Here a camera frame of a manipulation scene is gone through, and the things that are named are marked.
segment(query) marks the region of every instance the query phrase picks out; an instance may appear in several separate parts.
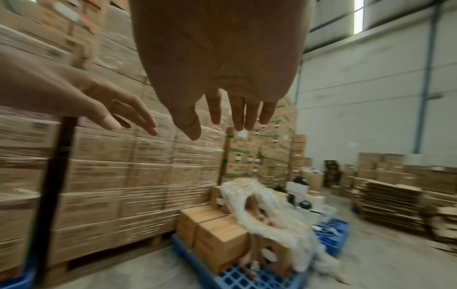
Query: finger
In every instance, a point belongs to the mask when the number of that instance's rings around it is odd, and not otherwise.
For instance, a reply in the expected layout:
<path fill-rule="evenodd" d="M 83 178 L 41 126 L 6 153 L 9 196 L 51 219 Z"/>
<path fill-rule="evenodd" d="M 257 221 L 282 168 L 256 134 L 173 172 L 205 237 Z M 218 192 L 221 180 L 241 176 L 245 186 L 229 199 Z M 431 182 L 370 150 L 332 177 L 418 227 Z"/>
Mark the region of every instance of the finger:
<path fill-rule="evenodd" d="M 246 117 L 244 121 L 244 128 L 247 130 L 253 130 L 256 125 L 258 108 L 260 101 L 257 100 L 245 100 L 246 102 Z"/>
<path fill-rule="evenodd" d="M 157 130 L 151 127 L 149 124 L 147 124 L 146 121 L 130 105 L 123 103 L 119 100 L 113 100 L 111 112 L 122 117 L 125 117 L 126 119 L 143 128 L 150 135 L 157 135 Z"/>
<path fill-rule="evenodd" d="M 258 119 L 260 124 L 268 124 L 270 122 L 270 119 L 273 117 L 273 114 L 275 113 L 277 104 L 277 101 L 263 103 L 262 112 L 260 113 L 260 117 Z"/>
<path fill-rule="evenodd" d="M 232 107 L 233 126 L 237 131 L 242 131 L 244 128 L 244 107 L 245 100 L 240 96 L 228 95 L 230 106 Z"/>
<path fill-rule="evenodd" d="M 132 125 L 129 124 L 128 122 L 126 122 L 123 118 L 121 118 L 117 115 L 113 115 L 113 117 L 118 121 L 118 123 L 120 123 L 121 126 L 125 127 L 126 129 L 132 128 Z"/>
<path fill-rule="evenodd" d="M 154 118 L 151 116 L 148 109 L 146 108 L 146 105 L 139 99 L 138 96 L 118 87 L 111 82 L 104 82 L 103 84 L 103 88 L 108 90 L 107 93 L 112 94 L 113 99 L 119 100 L 120 102 L 131 106 L 135 110 L 135 113 L 140 115 L 150 127 L 157 127 L 157 123 L 155 122 Z"/>
<path fill-rule="evenodd" d="M 220 100 L 222 94 L 219 89 L 208 89 L 205 91 L 205 98 L 208 104 L 209 115 L 211 116 L 211 122 L 214 124 L 220 124 Z"/>
<path fill-rule="evenodd" d="M 85 112 L 88 119 L 95 122 L 106 130 L 120 130 L 122 126 L 120 123 L 111 115 L 108 109 L 97 100 L 90 100 Z"/>
<path fill-rule="evenodd" d="M 195 112 L 195 104 L 186 108 L 169 109 L 173 123 L 191 140 L 198 140 L 201 135 L 200 120 Z"/>

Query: warehouse wall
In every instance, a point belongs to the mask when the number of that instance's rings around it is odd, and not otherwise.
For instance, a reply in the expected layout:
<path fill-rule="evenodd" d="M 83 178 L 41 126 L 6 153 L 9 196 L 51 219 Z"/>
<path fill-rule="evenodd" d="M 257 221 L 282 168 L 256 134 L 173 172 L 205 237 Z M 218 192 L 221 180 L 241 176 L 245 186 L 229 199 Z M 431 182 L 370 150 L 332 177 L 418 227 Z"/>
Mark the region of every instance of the warehouse wall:
<path fill-rule="evenodd" d="M 304 61 L 297 133 L 318 168 L 361 151 L 411 153 L 428 33 L 423 22 Z"/>
<path fill-rule="evenodd" d="M 422 153 L 432 165 L 457 167 L 457 11 L 438 23 Z"/>

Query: blue plastic pallet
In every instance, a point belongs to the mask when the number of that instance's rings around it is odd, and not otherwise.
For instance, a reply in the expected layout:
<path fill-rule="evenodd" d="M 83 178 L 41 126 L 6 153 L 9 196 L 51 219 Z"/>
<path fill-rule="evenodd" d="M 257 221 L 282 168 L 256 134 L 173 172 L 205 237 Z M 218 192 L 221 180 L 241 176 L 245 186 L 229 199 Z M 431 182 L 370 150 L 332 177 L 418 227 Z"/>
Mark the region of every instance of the blue plastic pallet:
<path fill-rule="evenodd" d="M 239 266 L 233 266 L 221 276 L 217 276 L 209 271 L 176 235 L 171 237 L 171 242 L 174 253 L 178 257 L 184 257 L 195 268 L 204 289 L 302 289 L 308 284 L 309 272 L 282 279 L 264 267 L 255 282 L 249 279 Z"/>
<path fill-rule="evenodd" d="M 320 242 L 325 245 L 329 255 L 338 257 L 348 239 L 349 224 L 338 219 L 331 219 L 328 223 L 320 224 L 319 227 L 321 227 L 322 230 L 314 230 L 314 232 Z M 333 232 L 329 231 L 330 228 L 335 228 L 339 233 L 339 236 L 336 236 Z"/>
<path fill-rule="evenodd" d="M 21 276 L 0 282 L 0 289 L 32 289 L 36 272 L 35 267 L 29 266 Z"/>

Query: concrete floor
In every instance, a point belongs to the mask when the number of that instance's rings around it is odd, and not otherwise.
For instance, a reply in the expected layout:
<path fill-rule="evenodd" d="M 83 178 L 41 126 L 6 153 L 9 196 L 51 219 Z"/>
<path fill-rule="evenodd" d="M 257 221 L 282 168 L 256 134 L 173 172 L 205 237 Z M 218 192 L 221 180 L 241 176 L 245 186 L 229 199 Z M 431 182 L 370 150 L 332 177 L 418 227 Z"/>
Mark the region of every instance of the concrete floor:
<path fill-rule="evenodd" d="M 349 200 L 327 196 L 351 232 L 340 257 L 350 286 L 317 273 L 310 289 L 450 289 L 457 284 L 457 257 L 428 246 L 427 240 L 358 219 Z M 59 289 L 199 288 L 189 265 L 169 248 L 120 264 Z"/>

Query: ceiling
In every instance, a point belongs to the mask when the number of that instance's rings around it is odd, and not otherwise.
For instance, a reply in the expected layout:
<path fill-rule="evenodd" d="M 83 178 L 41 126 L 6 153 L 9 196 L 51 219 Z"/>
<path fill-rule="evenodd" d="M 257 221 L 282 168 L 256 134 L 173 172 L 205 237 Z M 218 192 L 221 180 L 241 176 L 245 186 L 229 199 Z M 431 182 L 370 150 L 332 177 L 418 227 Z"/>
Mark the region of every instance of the ceiling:
<path fill-rule="evenodd" d="M 368 30 L 432 5 L 432 0 L 365 0 L 363 29 Z M 354 34 L 354 0 L 317 0 L 305 52 Z"/>

